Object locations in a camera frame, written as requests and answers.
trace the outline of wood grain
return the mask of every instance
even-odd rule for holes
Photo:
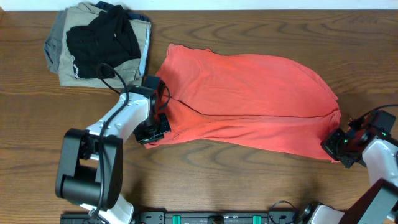
[[[154,24],[150,73],[175,43],[302,63],[339,96],[343,127],[350,117],[398,101],[396,11],[141,13]],[[94,123],[117,100],[110,90],[59,87],[43,53],[55,15],[5,12],[0,18],[0,223],[59,223],[64,211],[80,210],[54,194],[63,135]],[[124,148],[123,194],[138,207],[266,210],[278,200],[298,207],[319,200],[347,209],[369,187],[367,170],[358,165],[345,169],[222,142],[145,150],[131,138]]]

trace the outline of t-shirt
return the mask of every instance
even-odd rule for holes
[[[339,126],[337,96],[297,62],[170,44],[157,75],[170,89],[172,130],[147,148],[209,139],[331,159],[320,143]]]

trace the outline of orange t-shirt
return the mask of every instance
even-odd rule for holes
[[[331,159],[320,143],[339,126],[337,96],[297,62],[170,44],[157,75],[170,88],[172,131],[148,148],[210,139]]]

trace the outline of black cable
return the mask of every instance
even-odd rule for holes
[[[291,222],[286,221],[286,224],[293,224],[294,220],[296,219],[297,213],[298,213],[299,211],[298,211],[290,202],[285,201],[285,200],[280,200],[280,201],[276,202],[275,204],[273,204],[273,205],[271,206],[271,208],[269,209],[269,220],[271,220],[271,222],[272,222],[273,224],[277,224],[277,223],[274,221],[274,219],[273,219],[272,215],[270,214],[270,212],[271,212],[271,210],[272,210],[275,206],[277,206],[277,205],[280,204],[280,203],[287,203],[287,204],[289,204],[289,205],[295,210],[294,216],[292,217],[292,221],[291,221]]]
[[[367,113],[363,114],[362,116],[360,116],[360,117],[359,117],[358,119],[356,119],[356,120],[359,120],[359,119],[364,118],[366,115],[372,113],[372,112],[375,111],[375,110],[378,110],[378,109],[381,109],[381,108],[392,107],[392,106],[398,106],[398,104],[394,103],[394,104],[389,104],[389,105],[378,106],[377,108],[373,108],[373,109],[371,109],[370,111],[368,111]]]
[[[129,103],[129,93],[127,92],[127,85],[124,82],[123,78],[119,75],[119,73],[117,71],[115,71],[115,69],[113,69],[110,65],[105,64],[105,63],[99,63],[96,67],[96,72],[98,72],[99,76],[102,76],[102,71],[101,71],[101,67],[106,67],[108,69],[110,69],[112,72],[115,73],[115,75],[118,76],[118,78],[120,79],[120,81],[123,84],[124,87],[124,91],[126,93],[126,99],[124,100],[123,104],[103,123],[103,126],[101,128],[101,132],[99,133],[99,139],[98,139],[98,153],[99,153],[99,165],[101,166],[101,190],[99,192],[99,202],[98,202],[98,206],[96,208],[96,210],[93,212],[93,214],[91,215],[91,217],[99,217],[100,219],[102,219],[100,216],[98,216],[101,207],[102,207],[102,203],[104,200],[104,189],[105,189],[105,171],[104,171],[104,155],[103,155],[103,142],[102,142],[102,138],[104,136],[105,130],[108,127],[109,123],[112,121],[112,119],[118,115],[118,113],[123,110],[123,108],[125,106],[127,106],[127,104]]]
[[[105,80],[104,80],[104,75],[103,75],[103,73],[102,73],[102,71],[101,71],[101,66],[99,66],[100,64],[98,64],[97,65],[97,67],[95,67],[95,72],[97,73],[97,75],[99,76],[99,79],[109,88],[109,89],[111,89],[112,91],[114,91],[115,93],[117,93],[118,95],[120,95],[120,92],[119,91],[117,91],[117,90],[115,90],[113,87],[111,87]]]
[[[170,101],[170,90],[169,90],[169,88],[166,85],[164,87],[166,88],[167,93],[169,94],[169,98],[167,99],[167,101],[162,106],[159,107],[159,109],[158,109],[159,111],[164,109],[168,105],[168,103]]]

